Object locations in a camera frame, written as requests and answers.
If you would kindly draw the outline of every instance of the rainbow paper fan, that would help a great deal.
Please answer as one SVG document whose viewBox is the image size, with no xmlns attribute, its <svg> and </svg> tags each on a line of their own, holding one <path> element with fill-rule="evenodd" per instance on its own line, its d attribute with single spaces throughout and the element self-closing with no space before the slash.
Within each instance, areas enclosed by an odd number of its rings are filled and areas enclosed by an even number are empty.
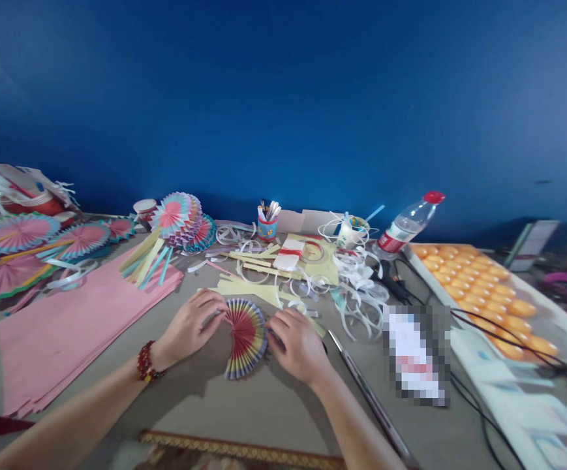
<svg viewBox="0 0 567 470">
<path fill-rule="evenodd" d="M 173 238 L 171 246 L 185 244 L 194 238 L 202 222 L 200 201 L 187 193 L 172 193 L 166 196 L 153 214 L 153 230 L 160 227 L 160 237 Z"/>
<path fill-rule="evenodd" d="M 62 261 L 69 261 L 103 246 L 109 240 L 110 233 L 110 229 L 102 223 L 76 225 L 51 240 L 50 245 L 60 246 L 45 254 L 51 254 Z"/>
<path fill-rule="evenodd" d="M 0 219 L 0 255 L 36 247 L 60 228 L 61 225 L 53 217 L 35 212 Z"/>
<path fill-rule="evenodd" d="M 264 316 L 257 305 L 246 299 L 231 299 L 225 321 L 231 324 L 233 349 L 224 376 L 230 380 L 244 377 L 264 356 L 268 339 Z"/>
<path fill-rule="evenodd" d="M 216 224 L 207 214 L 203 214 L 203 221 L 194 238 L 182 248 L 188 253 L 200 253 L 213 245 L 216 241 Z"/>
<path fill-rule="evenodd" d="M 116 217 L 104 220 L 102 223 L 109 228 L 109 241 L 112 243 L 128 240 L 130 236 L 135 235 L 135 222 L 129 217 Z"/>
<path fill-rule="evenodd" d="M 24 255 L 0 262 L 0 299 L 11 297 L 58 269 L 40 261 L 34 255 Z"/>
</svg>

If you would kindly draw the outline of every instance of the pencil cup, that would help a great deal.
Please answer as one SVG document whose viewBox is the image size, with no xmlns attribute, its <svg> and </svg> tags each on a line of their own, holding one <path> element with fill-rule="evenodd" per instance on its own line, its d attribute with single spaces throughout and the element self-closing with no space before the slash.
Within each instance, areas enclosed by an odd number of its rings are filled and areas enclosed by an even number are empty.
<svg viewBox="0 0 567 470">
<path fill-rule="evenodd" d="M 342 221 L 335 244 L 338 248 L 351 249 L 368 237 L 370 225 L 361 217 L 349 217 Z"/>
<path fill-rule="evenodd" d="M 263 220 L 259 215 L 257 216 L 257 236 L 265 242 L 272 242 L 277 236 L 277 221 L 276 217 L 272 221 Z"/>
</svg>

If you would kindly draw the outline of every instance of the ornate border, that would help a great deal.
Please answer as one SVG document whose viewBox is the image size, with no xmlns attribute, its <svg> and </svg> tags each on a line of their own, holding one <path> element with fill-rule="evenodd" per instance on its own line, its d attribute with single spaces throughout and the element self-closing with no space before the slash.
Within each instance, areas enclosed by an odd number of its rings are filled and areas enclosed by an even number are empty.
<svg viewBox="0 0 567 470">
<path fill-rule="evenodd" d="M 318 470 L 346 470 L 344 460 L 340 457 L 323 456 L 296 452 L 258 445 L 241 444 L 217 439 L 203 439 L 201 437 L 181 434 L 164 433 L 144 430 L 140 433 L 141 443 L 160 444 L 171 447 L 210 452 L 212 454 L 229 457 L 258 460 L 260 462 L 297 465 L 308 469 Z"/>
</svg>

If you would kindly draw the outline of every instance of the pink paper sheet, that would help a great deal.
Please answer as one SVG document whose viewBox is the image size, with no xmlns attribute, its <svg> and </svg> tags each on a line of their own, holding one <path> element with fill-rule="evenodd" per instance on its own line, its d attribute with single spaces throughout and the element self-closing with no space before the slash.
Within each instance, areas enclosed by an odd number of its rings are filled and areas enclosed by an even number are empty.
<svg viewBox="0 0 567 470">
<path fill-rule="evenodd" d="M 168 267 L 157 285 L 137 289 L 120 274 L 123 254 L 87 275 L 79 288 L 42 298 L 0 322 L 4 414 L 45 408 L 146 311 L 170 294 L 183 273 Z"/>
</svg>

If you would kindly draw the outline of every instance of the gray tabletop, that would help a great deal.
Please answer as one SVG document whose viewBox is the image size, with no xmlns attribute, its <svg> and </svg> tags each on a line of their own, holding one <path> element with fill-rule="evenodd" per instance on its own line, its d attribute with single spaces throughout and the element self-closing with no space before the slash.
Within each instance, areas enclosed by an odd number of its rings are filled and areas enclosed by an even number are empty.
<svg viewBox="0 0 567 470">
<path fill-rule="evenodd" d="M 108 258 L 126 251 L 143 236 L 117 245 Z M 182 260 L 179 267 L 198 264 L 200 257 Z M 222 263 L 234 269 L 232 262 Z M 402 270 L 408 286 L 423 300 L 428 290 L 413 275 Z M 90 384 L 137 354 L 149 339 L 157 339 L 179 306 L 198 288 L 214 287 L 219 271 L 204 266 L 196 273 L 186 272 L 183 282 L 172 293 L 148 311 L 111 344 L 72 384 L 43 412 L 27 419 L 40 420 L 46 413 L 69 400 Z M 257 297 L 249 297 L 266 314 L 276 309 Z M 429 305 L 439 305 L 435 297 Z M 424 469 L 471 469 L 477 462 L 480 470 L 497 468 L 483 440 L 478 414 L 448 385 L 451 404 L 447 409 L 417 406 L 400 398 L 388 378 L 387 349 L 381 340 L 354 343 L 343 331 L 333 301 L 322 296 L 317 304 L 318 322 L 332 329 L 357 362 L 405 443 Z M 273 358 L 266 358 L 245 379 L 224 378 L 226 360 L 231 350 L 230 329 L 222 325 L 211 341 L 198 353 L 170 370 L 167 376 L 147 388 L 121 417 L 112 430 L 114 439 L 132 439 L 144 428 L 239 441 L 257 445 L 289 448 L 318 454 L 340 455 L 327 416 L 313 393 L 291 378 Z M 348 374 L 335 345 L 325 338 L 331 363 L 373 419 L 363 396 Z M 472 390 L 459 362 L 452 358 L 452 370 Z M 0 414 L 3 410 L 0 366 Z M 491 440 L 506 468 L 518 468 L 506 447 L 491 431 Z"/>
</svg>

